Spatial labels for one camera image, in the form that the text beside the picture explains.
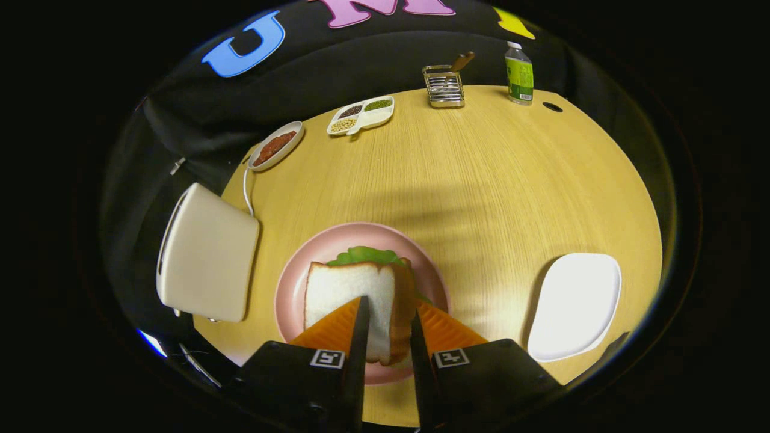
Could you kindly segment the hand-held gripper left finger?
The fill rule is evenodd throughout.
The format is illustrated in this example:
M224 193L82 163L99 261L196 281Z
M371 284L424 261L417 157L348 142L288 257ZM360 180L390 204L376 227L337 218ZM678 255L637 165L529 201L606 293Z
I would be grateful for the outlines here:
M368 329L360 296L294 343L264 343L223 395L269 432L360 432Z

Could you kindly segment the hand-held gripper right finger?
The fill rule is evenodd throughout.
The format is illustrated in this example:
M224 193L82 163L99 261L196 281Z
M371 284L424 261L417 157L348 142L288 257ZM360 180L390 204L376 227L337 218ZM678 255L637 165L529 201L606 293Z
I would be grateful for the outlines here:
M514 431L564 389L514 340L490 342L428 302L416 304L411 354L422 431Z

